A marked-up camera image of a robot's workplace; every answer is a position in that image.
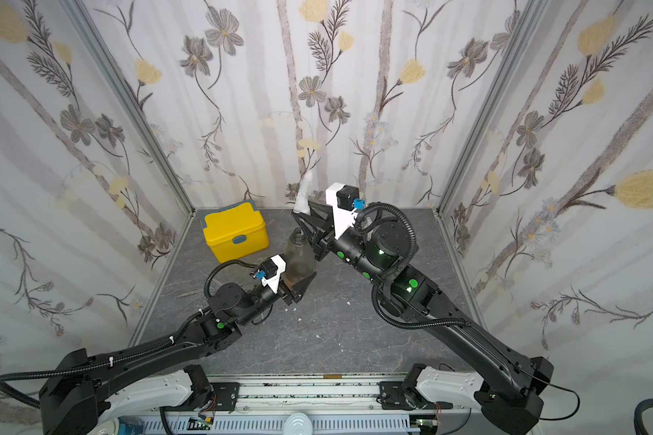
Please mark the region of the clear spray nozzle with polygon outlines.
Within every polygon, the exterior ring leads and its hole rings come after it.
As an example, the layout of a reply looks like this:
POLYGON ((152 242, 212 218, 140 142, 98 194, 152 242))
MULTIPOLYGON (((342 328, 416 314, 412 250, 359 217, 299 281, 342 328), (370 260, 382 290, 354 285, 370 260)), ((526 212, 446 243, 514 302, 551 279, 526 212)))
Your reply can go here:
POLYGON ((314 180, 314 173, 312 170, 307 170, 304 176, 301 179, 301 182, 299 183, 299 191, 297 192, 297 196, 295 198, 295 204, 293 207, 293 212, 295 214, 305 214, 309 215, 310 214, 310 206, 309 206, 309 194, 311 190, 311 183, 314 180))

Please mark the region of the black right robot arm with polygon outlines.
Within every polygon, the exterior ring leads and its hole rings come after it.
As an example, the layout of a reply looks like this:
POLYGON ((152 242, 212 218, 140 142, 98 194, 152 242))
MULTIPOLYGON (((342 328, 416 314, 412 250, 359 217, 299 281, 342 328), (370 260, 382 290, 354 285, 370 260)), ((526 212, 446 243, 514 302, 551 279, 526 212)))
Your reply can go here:
POLYGON ((371 283, 371 304, 383 321, 424 330, 466 361, 482 379, 468 394, 471 404, 488 422, 507 434, 527 434, 541 421, 541 394, 551 384, 553 365, 503 344, 412 266, 418 245, 402 210, 382 202, 362 210, 315 202, 308 208, 292 217, 316 259, 339 256, 371 283))

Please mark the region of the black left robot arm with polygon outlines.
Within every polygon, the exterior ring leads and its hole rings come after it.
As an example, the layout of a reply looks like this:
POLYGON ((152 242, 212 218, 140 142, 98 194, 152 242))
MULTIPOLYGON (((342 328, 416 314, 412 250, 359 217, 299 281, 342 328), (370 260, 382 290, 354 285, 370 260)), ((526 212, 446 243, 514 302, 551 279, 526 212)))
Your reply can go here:
POLYGON ((250 292, 226 283, 210 296, 207 307, 167 336, 99 355, 88 355, 85 349, 65 355, 39 392, 44 433, 92 431, 114 413, 117 393, 156 373, 227 349, 241 338, 241 326, 275 302, 299 302, 314 278, 310 274, 293 286, 280 278, 276 290, 257 285, 250 292))

